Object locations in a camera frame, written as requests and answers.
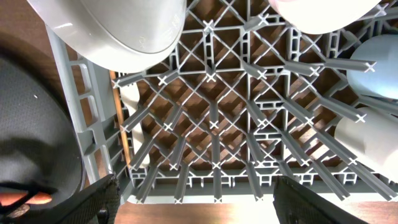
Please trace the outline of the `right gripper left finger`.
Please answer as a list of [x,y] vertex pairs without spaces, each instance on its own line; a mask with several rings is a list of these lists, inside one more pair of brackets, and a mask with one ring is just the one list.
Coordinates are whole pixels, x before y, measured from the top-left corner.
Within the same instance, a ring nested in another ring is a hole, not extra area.
[[22,219],[21,223],[104,223],[113,224],[120,206],[119,180],[109,174],[56,207],[35,217]]

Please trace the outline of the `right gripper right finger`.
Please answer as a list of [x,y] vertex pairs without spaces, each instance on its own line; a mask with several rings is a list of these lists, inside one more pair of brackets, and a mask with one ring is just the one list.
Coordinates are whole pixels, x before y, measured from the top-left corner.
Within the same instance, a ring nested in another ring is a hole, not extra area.
[[277,178],[273,196],[273,205],[280,223],[364,223],[288,176]]

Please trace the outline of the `brown food lump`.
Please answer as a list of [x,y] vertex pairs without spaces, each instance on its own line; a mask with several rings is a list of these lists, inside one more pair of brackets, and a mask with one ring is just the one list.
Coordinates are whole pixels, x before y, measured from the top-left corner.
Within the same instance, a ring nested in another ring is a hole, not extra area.
[[23,204],[17,209],[13,210],[10,214],[7,215],[9,218],[17,218],[23,216],[30,210],[30,206],[28,204]]

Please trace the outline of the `orange carrot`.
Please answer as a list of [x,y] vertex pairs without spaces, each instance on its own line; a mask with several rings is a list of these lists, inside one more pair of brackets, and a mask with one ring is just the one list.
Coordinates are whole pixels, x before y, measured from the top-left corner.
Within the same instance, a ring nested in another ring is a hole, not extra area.
[[28,192],[1,192],[2,206],[9,206],[25,199],[26,204],[43,205],[51,202],[52,196],[43,192],[33,193],[33,196],[29,196]]

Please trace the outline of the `cream white cup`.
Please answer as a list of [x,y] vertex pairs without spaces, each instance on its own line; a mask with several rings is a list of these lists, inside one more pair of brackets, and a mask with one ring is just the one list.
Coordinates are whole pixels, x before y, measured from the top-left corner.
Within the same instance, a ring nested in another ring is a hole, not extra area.
[[364,121],[341,118],[335,139],[349,149],[358,161],[393,182],[397,182],[397,118],[369,107]]

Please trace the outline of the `white plastic fork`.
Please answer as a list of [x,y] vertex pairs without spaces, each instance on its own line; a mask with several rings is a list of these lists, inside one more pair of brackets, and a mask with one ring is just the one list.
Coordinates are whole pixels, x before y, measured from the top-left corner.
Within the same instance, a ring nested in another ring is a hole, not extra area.
[[121,87],[120,89],[120,97],[124,106],[127,108],[128,112],[128,120],[132,121],[133,126],[129,126],[130,133],[132,135],[132,146],[134,153],[137,154],[139,149],[144,144],[144,133],[142,131],[141,122],[136,118],[136,112],[139,112],[138,102],[140,100],[139,89],[136,83],[129,84]]

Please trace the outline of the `wooden chopstick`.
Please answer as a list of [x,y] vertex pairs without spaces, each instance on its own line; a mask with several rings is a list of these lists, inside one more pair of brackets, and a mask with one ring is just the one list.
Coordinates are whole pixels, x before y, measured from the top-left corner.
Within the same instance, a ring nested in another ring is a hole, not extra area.
[[122,140],[122,145],[123,145],[123,150],[124,150],[124,155],[126,158],[126,164],[127,167],[130,168],[130,162],[131,162],[131,157],[130,157],[130,150],[129,150],[129,144],[127,140],[127,134],[122,128],[122,124],[124,122],[124,114],[123,114],[123,109],[121,105],[121,99],[120,99],[120,94],[119,90],[117,88],[113,88],[113,96],[114,96],[114,103],[116,107],[116,116],[118,119],[118,124],[121,132],[121,140]]

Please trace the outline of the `light blue cup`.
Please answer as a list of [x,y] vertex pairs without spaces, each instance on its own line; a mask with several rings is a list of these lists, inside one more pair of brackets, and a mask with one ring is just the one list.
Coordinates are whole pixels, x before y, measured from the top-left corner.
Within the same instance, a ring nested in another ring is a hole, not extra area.
[[360,95],[397,98],[397,36],[384,34],[362,43],[351,56],[354,60],[375,61],[373,71],[348,70],[350,87]]

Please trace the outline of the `grey plate with rice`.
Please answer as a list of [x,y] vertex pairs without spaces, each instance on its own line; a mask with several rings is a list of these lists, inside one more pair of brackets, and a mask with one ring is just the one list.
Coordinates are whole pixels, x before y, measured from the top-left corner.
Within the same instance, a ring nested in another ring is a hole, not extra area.
[[185,23],[186,0],[29,0],[46,25],[89,61],[137,73],[167,58]]

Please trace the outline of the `pink bowl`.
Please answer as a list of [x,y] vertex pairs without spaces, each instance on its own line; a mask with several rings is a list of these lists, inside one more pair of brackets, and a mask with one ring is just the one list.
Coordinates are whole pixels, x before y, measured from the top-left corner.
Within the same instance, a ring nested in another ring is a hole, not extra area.
[[285,21],[306,34],[326,34],[357,21],[380,0],[269,0]]

